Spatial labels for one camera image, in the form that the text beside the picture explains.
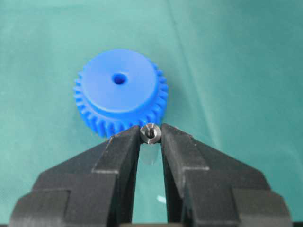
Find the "clamp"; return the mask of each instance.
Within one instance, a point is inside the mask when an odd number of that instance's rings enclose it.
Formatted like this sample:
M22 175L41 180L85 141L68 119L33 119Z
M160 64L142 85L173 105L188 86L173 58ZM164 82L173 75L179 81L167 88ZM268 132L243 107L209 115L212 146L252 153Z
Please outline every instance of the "clamp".
M140 145L161 143L167 224L131 224ZM163 124L133 126L41 173L9 227L291 227L264 175Z

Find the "teal fabric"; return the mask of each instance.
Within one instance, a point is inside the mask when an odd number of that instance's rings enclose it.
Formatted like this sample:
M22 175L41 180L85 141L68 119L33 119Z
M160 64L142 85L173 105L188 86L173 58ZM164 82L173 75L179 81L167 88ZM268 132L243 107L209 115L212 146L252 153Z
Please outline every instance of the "teal fabric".
M263 171L302 221L302 39L301 0L0 0L0 222L41 171L104 141L72 87L115 48L164 71L164 122ZM136 220L165 221L144 199L163 182L148 184L142 165Z

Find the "gear tooth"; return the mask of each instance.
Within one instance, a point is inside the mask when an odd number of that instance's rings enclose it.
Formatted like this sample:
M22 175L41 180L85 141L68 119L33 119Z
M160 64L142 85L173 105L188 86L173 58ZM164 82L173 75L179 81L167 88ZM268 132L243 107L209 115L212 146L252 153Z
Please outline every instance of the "gear tooth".
M151 62L151 64L153 65L155 70L158 70L158 66L155 63Z
M147 123L155 123L156 122L156 114L154 112L150 112L147 114Z
M169 86L167 86L167 84L160 84L160 89L161 89L162 91L168 91Z
M120 133L122 131L121 127L122 127L121 123L119 122L114 123L114 134Z
M162 77L163 71L162 70L157 70L157 74L158 74L159 77Z
M74 94L74 99L76 100L76 102L83 101L83 97L81 94Z
M76 102L76 106L80 112L85 108L84 102L81 102L81 101Z
M146 125L147 124L147 117L142 117L140 120L139 120L139 124L140 124L140 126L142 127L142 126L144 126L144 125Z
M159 111L159 110L153 110L152 112L155 114L155 119L154 119L153 123L159 124L160 123L160 119L161 119L161 116L160 116L161 115L161 111Z
M122 132L122 131L124 131L124 130L126 130L126 129L128 129L128 128L125 127L125 124L124 124L124 123L121 123L121 124L120 124L120 129L119 129L119 131Z
M166 83L166 77L160 76L159 77L159 82L162 83L162 84Z
M75 79L74 82L77 86L81 86L81 80L79 78Z
M97 117L94 116L93 114L90 114L88 116L88 121L89 121L90 128L93 130L94 133L96 133L97 132L97 124L96 124Z
M106 133L107 138L109 138L115 134L115 129L114 129L113 123L111 123L111 122L105 123L105 133Z
M89 115L90 115L90 111L85 107L81 110L81 116L83 118L83 120L85 121L85 123L87 124L87 126L89 126Z
M79 78L83 78L83 74L84 74L84 72L83 72L83 71L78 72L78 76L79 76Z
M156 104L153 108L153 112L156 114L156 123L159 124L159 122L163 116L164 110L159 104Z
M166 101L163 100L162 98L158 98L157 104L158 104L162 109L165 109L165 107L166 107Z
M164 99L164 100L166 100L167 97L168 97L168 94L167 94L166 91L160 91L159 97L162 98L162 99Z
M74 86L74 87L73 87L73 90L74 90L74 93L75 93L75 94L79 94L79 93L82 92L82 89L81 89L80 86Z
M98 119L96 122L97 125L97 131L100 137L104 137L105 136L105 128L104 128L104 120Z

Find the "silver metal part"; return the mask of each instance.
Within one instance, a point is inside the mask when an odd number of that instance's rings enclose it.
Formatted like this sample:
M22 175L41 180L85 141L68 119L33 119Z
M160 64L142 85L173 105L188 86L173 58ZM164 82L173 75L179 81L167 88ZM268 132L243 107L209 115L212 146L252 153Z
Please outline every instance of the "silver metal part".
M161 129L154 123L148 123L140 129L141 139L147 144L157 143L161 139Z

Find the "small metal fitting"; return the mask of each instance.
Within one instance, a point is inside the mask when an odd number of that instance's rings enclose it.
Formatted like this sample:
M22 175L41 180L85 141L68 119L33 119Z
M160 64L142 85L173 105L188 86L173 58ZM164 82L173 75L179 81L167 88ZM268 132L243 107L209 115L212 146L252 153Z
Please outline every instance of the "small metal fitting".
M161 129L154 123L148 123L140 129L141 139L147 144L159 142L161 139Z

